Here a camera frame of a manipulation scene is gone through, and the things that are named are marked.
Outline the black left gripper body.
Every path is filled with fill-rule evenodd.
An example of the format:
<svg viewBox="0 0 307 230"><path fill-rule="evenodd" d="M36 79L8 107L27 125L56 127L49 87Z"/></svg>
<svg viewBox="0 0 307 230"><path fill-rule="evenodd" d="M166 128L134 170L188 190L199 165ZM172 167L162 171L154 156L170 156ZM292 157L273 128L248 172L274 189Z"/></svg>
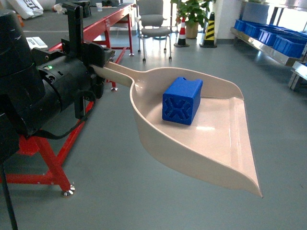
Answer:
<svg viewBox="0 0 307 230"><path fill-rule="evenodd" d="M85 117L83 99L94 101L103 93L102 80L97 79L92 65L103 67L115 55L111 48L93 42L71 45L62 39L62 50L47 51L33 48L31 53L41 77L55 91L60 110L75 106L75 117Z"/></svg>

